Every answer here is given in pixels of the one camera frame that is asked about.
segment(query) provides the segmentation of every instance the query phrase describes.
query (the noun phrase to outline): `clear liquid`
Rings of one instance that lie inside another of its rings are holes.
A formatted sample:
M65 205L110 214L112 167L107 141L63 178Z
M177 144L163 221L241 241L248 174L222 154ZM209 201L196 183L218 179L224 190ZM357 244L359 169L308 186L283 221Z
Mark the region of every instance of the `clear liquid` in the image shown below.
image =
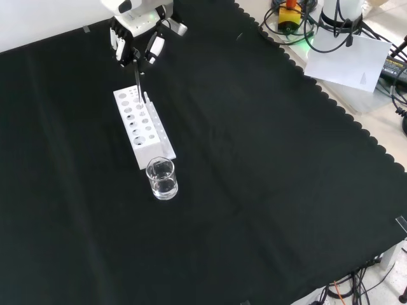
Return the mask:
M164 181L152 181L151 188L154 196L159 200L169 200L177 194L178 183L173 178Z

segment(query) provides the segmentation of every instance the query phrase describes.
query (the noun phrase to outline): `black tablecloth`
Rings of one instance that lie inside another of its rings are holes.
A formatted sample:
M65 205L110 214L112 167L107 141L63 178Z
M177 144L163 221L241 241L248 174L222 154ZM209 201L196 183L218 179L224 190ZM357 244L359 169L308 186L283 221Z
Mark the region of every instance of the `black tablecloth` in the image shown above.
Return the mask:
M142 78L176 151L156 200L107 22L0 55L1 304L290 304L403 237L403 168L231 1L176 2Z

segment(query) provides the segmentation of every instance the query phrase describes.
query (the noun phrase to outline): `white wall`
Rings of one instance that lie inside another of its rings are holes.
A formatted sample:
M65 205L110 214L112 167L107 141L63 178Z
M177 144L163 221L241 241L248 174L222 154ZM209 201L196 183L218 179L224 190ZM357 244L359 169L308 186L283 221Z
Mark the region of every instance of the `white wall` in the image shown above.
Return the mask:
M99 0L0 0L0 52L112 15Z

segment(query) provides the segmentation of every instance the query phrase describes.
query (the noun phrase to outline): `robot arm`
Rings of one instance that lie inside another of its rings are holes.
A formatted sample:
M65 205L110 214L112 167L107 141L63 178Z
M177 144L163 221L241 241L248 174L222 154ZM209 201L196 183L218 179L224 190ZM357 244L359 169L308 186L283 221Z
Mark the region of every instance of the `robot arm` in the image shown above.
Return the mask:
M179 29L186 29L183 24L171 19L173 0L101 0L101 2L114 14L111 19L110 42L116 52L116 59L122 66L133 61L132 43L136 37L139 43L137 49L145 50L142 55L149 55L147 61L150 64L154 63L164 45L164 39L154 32L164 20L168 21L171 29L173 25L174 31L176 29L178 33Z

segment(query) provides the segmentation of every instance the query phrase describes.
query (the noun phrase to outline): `yellow object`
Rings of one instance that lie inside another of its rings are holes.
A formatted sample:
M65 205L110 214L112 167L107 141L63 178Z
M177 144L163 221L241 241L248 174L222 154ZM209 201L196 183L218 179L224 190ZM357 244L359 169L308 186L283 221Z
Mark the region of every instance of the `yellow object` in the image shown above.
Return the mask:
M297 4L295 9L301 11L300 6ZM297 11L287 10L280 8L279 10L279 30L296 30L300 26L301 14Z

